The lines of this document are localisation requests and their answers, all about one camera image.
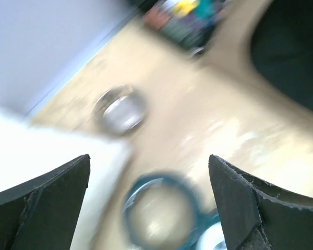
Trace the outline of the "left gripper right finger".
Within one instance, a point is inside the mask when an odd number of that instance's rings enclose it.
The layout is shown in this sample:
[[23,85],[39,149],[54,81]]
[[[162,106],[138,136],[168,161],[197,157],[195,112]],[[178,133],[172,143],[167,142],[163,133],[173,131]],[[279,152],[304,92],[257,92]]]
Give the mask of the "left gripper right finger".
[[313,249],[313,198],[210,155],[209,175],[227,249]]

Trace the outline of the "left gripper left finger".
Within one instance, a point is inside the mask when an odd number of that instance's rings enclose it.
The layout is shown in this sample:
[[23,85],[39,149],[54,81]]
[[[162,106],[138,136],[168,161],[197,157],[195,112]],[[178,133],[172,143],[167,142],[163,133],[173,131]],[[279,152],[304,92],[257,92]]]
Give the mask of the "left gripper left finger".
[[70,249],[90,156],[0,192],[0,249]]

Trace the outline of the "white fluffy pillow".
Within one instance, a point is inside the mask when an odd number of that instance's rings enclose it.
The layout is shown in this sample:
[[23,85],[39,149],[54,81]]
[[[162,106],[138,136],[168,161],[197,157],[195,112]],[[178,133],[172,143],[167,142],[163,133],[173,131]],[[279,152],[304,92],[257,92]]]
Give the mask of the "white fluffy pillow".
[[0,192],[87,154],[91,172],[71,249],[92,249],[102,214],[129,162],[125,139],[36,126],[0,108]]

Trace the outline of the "tan fabric pet tent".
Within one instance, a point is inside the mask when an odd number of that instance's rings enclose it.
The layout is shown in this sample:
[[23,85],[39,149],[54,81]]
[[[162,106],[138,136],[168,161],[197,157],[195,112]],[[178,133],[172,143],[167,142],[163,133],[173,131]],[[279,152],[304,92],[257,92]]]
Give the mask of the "tan fabric pet tent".
[[313,1],[232,1],[203,59],[313,113]]

